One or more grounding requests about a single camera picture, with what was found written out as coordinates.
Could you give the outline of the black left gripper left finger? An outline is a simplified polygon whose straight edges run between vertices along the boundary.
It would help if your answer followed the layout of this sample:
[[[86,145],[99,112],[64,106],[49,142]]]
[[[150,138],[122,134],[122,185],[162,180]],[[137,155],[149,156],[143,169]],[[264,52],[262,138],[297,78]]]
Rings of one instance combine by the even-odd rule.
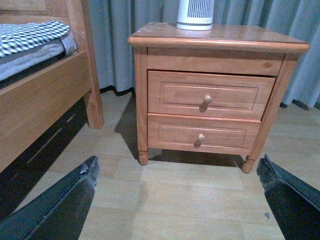
[[[90,210],[100,172],[91,156],[0,223],[2,240],[77,240]]]

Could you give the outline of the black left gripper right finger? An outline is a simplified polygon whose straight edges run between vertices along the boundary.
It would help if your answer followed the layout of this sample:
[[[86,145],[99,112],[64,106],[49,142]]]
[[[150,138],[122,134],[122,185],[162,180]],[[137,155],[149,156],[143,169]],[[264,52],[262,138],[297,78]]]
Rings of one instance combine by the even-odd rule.
[[[256,173],[267,203],[286,240],[320,238],[320,191],[265,155]]]

